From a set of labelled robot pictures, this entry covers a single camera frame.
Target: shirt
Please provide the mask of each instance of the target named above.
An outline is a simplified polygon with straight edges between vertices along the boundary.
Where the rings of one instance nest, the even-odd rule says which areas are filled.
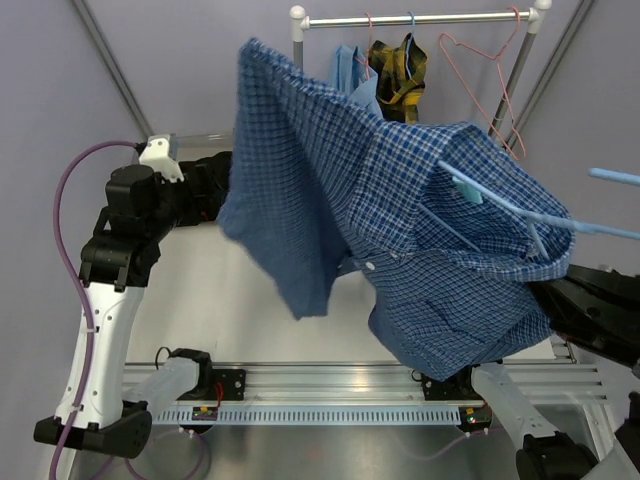
[[[340,45],[331,59],[329,85],[349,95],[349,98],[364,106],[371,113],[382,116],[376,100],[378,74],[371,67],[365,69],[365,58],[355,49]]]
[[[369,64],[379,75],[378,102],[387,120],[418,123],[418,102],[424,93],[427,54],[412,39],[409,46],[409,78],[406,54],[411,37],[411,33],[407,34],[400,47],[395,49],[377,40],[369,53]]]
[[[376,289],[371,331],[432,378],[551,333],[525,282],[564,276],[573,234],[538,224],[543,260],[524,219],[465,200],[437,166],[444,160],[519,207],[566,217],[486,134],[468,123],[386,122],[256,39],[238,66],[231,190],[218,222],[273,277],[295,317],[326,315],[350,251]]]

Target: metal rod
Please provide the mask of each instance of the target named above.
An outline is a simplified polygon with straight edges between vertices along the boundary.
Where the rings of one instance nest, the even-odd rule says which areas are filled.
[[[124,100],[129,113],[133,117],[138,130],[140,130],[140,133],[143,135],[144,139],[146,139],[153,135],[153,128],[151,128],[146,116],[142,112],[136,97],[133,95],[127,80],[118,66],[118,62],[116,62],[115,56],[107,44],[104,34],[100,30],[98,22],[93,17],[93,13],[86,2],[87,0],[71,0],[71,4],[87,29],[87,33],[93,42],[98,56],[109,72],[111,79],[115,83],[115,86],[118,89],[122,100]]]
[[[565,54],[571,47],[576,35],[582,28],[585,20],[589,16],[593,6],[596,4],[597,0],[582,0],[580,4],[576,7],[576,10],[567,25],[567,28],[562,34],[562,38],[558,42],[555,51],[549,58],[547,65],[544,68],[544,71],[538,78],[536,82],[536,86],[533,88],[533,91],[529,95],[524,108],[522,109],[518,119],[515,122],[515,128],[518,131],[522,131],[527,122],[529,121],[529,117],[531,113],[535,110],[540,98],[544,94],[547,86],[551,82],[551,79],[554,77],[556,71],[558,70],[558,66],[562,62]],[[513,148],[517,142],[516,135],[511,132],[507,137],[507,144]]]
[[[533,41],[536,39],[535,33],[527,32],[527,35],[524,37],[522,41],[522,46],[520,47],[520,51],[518,52],[518,58],[516,58],[516,62],[513,64],[513,69],[511,70],[511,75],[509,75],[509,81],[507,82],[507,95],[509,98],[513,95],[513,92],[516,89],[516,85],[518,84],[518,80],[520,80],[520,74],[524,69],[525,63],[527,63],[527,57],[529,56],[529,52],[531,51],[531,47],[533,46]],[[504,95],[500,99],[500,103],[498,104],[498,109],[496,110],[496,114],[493,117],[493,121],[491,125],[493,128],[489,129],[489,136],[491,138],[496,138],[497,131],[500,130],[500,126],[502,125],[502,120],[504,119],[504,115],[507,113],[507,99]]]
[[[531,11],[520,12],[520,19],[528,21]],[[480,23],[480,22],[508,22],[515,21],[515,12],[495,13],[457,13],[451,15],[416,15],[416,25],[444,24],[444,23]],[[375,26],[411,25],[411,15],[398,15],[393,17],[371,17]],[[335,28],[335,27],[367,27],[369,18],[323,18],[309,19],[308,28]]]
[[[298,67],[302,68],[302,56],[304,55],[304,43],[303,42],[293,42],[293,63]]]

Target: rack pole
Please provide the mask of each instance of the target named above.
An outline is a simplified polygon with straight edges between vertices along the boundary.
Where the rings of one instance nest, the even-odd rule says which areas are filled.
[[[367,27],[368,17],[354,18],[321,18],[310,19],[303,7],[296,5],[289,11],[291,17],[291,36],[293,40],[293,63],[302,68],[303,64],[303,40],[304,31],[311,28],[336,28],[336,27]],[[515,12],[493,13],[455,13],[450,15],[416,15],[416,25],[435,25],[447,23],[483,23],[483,22],[512,22],[517,19]],[[520,12],[520,19],[530,23],[538,19],[538,12],[528,10]],[[371,22],[376,26],[411,25],[411,15],[398,15],[393,17],[372,17]]]
[[[518,52],[518,57],[513,64],[513,69],[511,70],[509,80],[507,81],[507,87],[505,90],[509,98],[511,98],[511,96],[513,95],[513,92],[516,89],[516,85],[518,84],[518,80],[520,80],[520,74],[522,73],[522,70],[524,70],[524,65],[527,62],[527,57],[529,56],[529,52],[531,51],[533,42],[536,39],[538,32],[540,31],[542,21],[544,20],[547,11],[551,8],[551,1],[552,0],[536,0],[533,8],[537,12],[537,15],[532,20],[529,20],[529,28],[527,29],[527,34],[522,41],[520,51]],[[507,99],[505,95],[503,95],[500,99],[500,103],[498,104],[496,114],[493,116],[493,121],[491,122],[492,128],[489,129],[489,136],[491,138],[496,138],[497,132],[502,126],[504,116],[507,113],[507,108]]]

